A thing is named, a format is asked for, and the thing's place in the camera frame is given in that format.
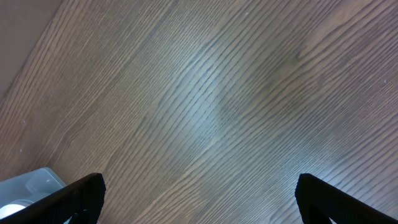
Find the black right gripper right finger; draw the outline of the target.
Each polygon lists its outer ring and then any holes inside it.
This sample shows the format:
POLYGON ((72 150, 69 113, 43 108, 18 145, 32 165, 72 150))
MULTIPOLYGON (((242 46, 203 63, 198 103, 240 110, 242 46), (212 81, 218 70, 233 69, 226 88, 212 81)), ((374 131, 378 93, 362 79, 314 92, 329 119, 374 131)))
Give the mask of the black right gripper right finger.
POLYGON ((295 198, 304 224, 397 224, 312 174, 299 175, 295 198))

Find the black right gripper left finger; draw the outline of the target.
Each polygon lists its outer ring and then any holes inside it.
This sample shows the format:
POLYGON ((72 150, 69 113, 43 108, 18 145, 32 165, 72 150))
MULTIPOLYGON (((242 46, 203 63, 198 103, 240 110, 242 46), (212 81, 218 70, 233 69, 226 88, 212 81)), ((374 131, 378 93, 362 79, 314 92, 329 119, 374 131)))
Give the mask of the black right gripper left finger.
POLYGON ((1 220, 1 224, 97 224, 106 186, 102 174, 91 173, 1 220))

